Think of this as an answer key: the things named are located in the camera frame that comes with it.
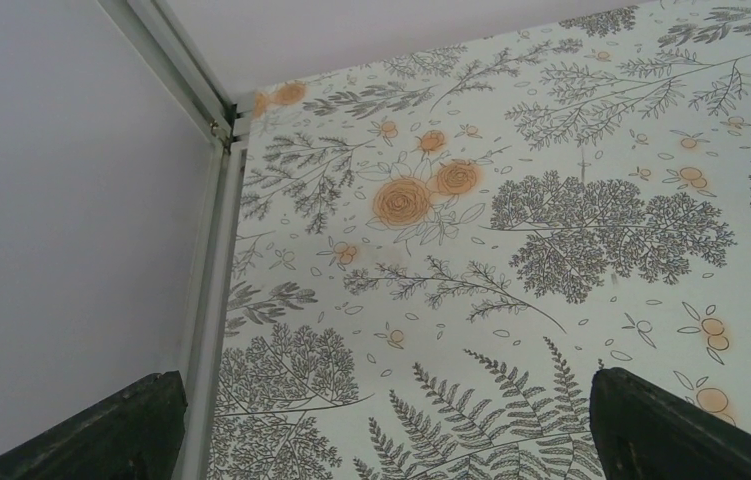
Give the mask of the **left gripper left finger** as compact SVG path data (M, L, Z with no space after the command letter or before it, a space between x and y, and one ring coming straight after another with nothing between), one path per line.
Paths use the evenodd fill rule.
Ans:
M149 374L0 455L0 479L170 479L187 406L179 372Z

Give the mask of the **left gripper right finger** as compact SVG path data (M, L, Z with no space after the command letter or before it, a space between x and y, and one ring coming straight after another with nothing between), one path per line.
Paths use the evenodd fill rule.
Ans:
M626 369L595 372L589 420L607 479L751 480L751 434Z

